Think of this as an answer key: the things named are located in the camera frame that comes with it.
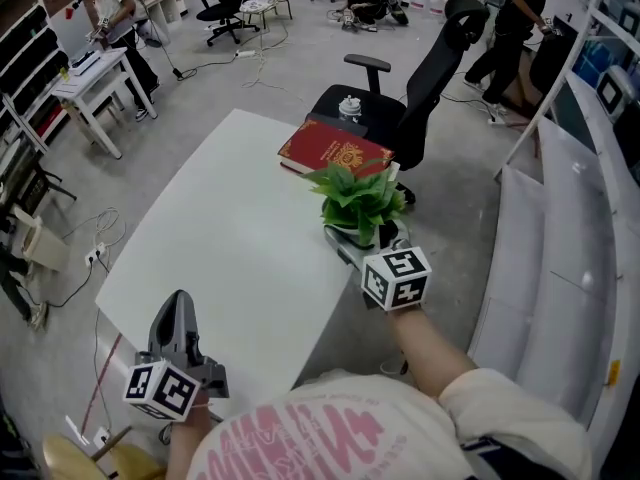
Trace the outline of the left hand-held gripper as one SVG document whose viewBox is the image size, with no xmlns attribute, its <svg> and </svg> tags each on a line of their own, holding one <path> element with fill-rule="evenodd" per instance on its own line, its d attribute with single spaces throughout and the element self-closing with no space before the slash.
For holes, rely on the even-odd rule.
<svg viewBox="0 0 640 480">
<path fill-rule="evenodd" d="M 123 401 L 156 420 L 184 422 L 197 395 L 228 398 L 225 367 L 195 352 L 195 306 L 184 290 L 171 294 L 154 318 L 148 351 L 128 370 Z"/>
</svg>

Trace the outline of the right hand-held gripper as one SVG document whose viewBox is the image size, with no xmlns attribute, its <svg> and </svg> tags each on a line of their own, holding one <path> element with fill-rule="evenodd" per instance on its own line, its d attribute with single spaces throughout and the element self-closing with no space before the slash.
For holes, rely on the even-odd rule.
<svg viewBox="0 0 640 480">
<path fill-rule="evenodd" d="M 344 263 L 362 266 L 361 289 L 384 311 L 422 304 L 426 300 L 431 266 L 420 247 L 410 248 L 410 233 L 402 220 L 389 220 L 380 227 L 380 248 L 393 251 L 376 255 L 371 255 L 372 244 L 360 244 L 358 231 L 351 234 L 325 226 L 324 234 Z"/>
</svg>

